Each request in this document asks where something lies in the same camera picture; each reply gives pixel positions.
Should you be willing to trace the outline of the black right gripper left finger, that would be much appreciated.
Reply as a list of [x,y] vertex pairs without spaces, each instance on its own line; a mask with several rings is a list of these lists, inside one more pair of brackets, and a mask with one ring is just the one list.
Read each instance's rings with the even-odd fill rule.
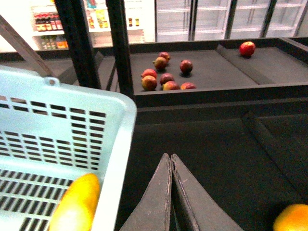
[[168,231],[170,228],[172,169],[164,153],[148,186],[122,231]]

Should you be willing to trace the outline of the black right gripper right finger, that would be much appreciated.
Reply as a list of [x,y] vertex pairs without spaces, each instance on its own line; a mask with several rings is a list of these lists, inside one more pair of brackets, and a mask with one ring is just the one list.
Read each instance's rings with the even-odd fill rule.
[[178,155],[171,156],[172,200],[181,231],[241,231]]

